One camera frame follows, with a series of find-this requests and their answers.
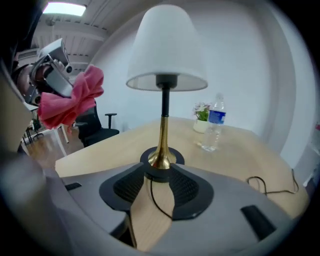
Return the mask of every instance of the light wood tabletop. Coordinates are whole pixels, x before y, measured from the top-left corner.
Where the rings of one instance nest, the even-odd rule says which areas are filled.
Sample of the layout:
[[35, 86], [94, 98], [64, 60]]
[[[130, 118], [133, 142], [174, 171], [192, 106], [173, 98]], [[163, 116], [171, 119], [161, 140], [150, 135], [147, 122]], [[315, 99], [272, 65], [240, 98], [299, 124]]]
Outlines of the light wood tabletop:
[[[178, 150], [185, 165], [233, 177], [246, 182], [251, 176], [264, 179], [268, 191], [290, 190], [294, 184], [290, 167], [276, 153], [267, 148], [251, 131], [224, 126], [218, 150], [207, 152], [199, 143], [203, 134], [193, 130], [194, 120], [170, 117], [168, 146]], [[159, 140], [160, 120], [155, 120], [92, 146], [81, 149], [56, 161], [60, 177], [83, 175], [137, 163], [141, 154], [155, 147]], [[251, 185], [263, 192], [256, 180]], [[269, 194], [268, 198], [294, 218], [304, 212], [309, 203], [305, 188], [299, 184], [296, 194]], [[175, 202], [168, 183], [153, 184], [158, 205], [172, 214]], [[150, 250], [170, 228], [171, 220], [154, 205], [150, 196], [150, 182], [144, 184], [131, 207], [131, 219], [137, 249]]]

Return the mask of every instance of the potted plant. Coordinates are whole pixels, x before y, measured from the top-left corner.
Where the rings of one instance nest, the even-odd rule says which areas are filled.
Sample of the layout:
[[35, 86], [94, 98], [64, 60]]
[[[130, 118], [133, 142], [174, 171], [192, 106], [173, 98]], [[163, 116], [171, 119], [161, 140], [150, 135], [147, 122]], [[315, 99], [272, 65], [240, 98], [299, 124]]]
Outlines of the potted plant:
[[210, 110], [209, 103], [197, 103], [193, 109], [194, 115], [196, 116], [196, 120], [193, 125], [193, 129], [198, 133], [205, 133], [208, 127], [208, 115]]

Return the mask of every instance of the black cable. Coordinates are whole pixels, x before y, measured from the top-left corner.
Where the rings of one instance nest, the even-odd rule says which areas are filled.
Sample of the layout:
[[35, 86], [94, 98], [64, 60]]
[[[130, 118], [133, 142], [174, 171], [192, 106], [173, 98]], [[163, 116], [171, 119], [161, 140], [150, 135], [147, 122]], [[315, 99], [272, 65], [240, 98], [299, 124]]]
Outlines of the black cable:
[[259, 176], [252, 176], [246, 179], [246, 182], [250, 185], [249, 181], [252, 179], [258, 179], [260, 181], [262, 181], [263, 185], [264, 185], [264, 194], [267, 196], [268, 194], [276, 194], [276, 193], [290, 193], [290, 194], [295, 194], [299, 191], [299, 185], [296, 181], [295, 178], [295, 173], [294, 173], [294, 169], [291, 169], [291, 173], [292, 173], [292, 179], [293, 179], [293, 186], [296, 185], [296, 190], [295, 191], [290, 191], [290, 190], [279, 190], [279, 191], [267, 191], [267, 185], [265, 183], [265, 181], [259, 177]]
[[159, 205], [157, 204], [156, 200], [155, 200], [155, 197], [154, 197], [154, 192], [152, 190], [152, 179], [150, 180], [150, 193], [151, 193], [151, 198], [152, 198], [152, 201], [154, 203], [154, 205], [159, 209], [160, 212], [162, 212], [164, 215], [166, 215], [168, 218], [170, 218], [172, 220], [172, 217], [167, 214], [164, 210], [162, 210]]

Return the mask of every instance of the white plant pot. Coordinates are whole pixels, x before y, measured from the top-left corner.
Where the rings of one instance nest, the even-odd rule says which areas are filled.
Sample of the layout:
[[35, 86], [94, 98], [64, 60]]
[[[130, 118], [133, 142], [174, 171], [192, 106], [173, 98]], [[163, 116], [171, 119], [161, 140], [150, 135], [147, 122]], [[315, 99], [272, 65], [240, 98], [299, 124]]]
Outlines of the white plant pot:
[[195, 120], [193, 129], [201, 134], [204, 134], [206, 129], [208, 127], [208, 122], [207, 121], [201, 121], [201, 120]]

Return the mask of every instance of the table lamp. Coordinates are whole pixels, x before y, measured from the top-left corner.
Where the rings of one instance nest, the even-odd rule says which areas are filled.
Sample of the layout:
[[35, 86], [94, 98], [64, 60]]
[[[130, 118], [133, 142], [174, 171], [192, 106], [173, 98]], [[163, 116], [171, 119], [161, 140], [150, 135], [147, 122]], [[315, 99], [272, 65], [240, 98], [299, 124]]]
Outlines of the table lamp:
[[176, 165], [184, 164], [184, 158], [168, 147], [170, 91], [195, 91], [208, 86], [199, 38], [182, 8], [164, 4], [145, 13], [133, 43], [126, 85], [162, 92], [159, 142], [141, 155], [143, 164], [106, 180], [100, 196], [113, 209], [129, 211], [145, 176], [152, 182], [169, 182], [175, 201], [173, 220], [195, 218], [210, 205], [213, 188], [203, 178]]

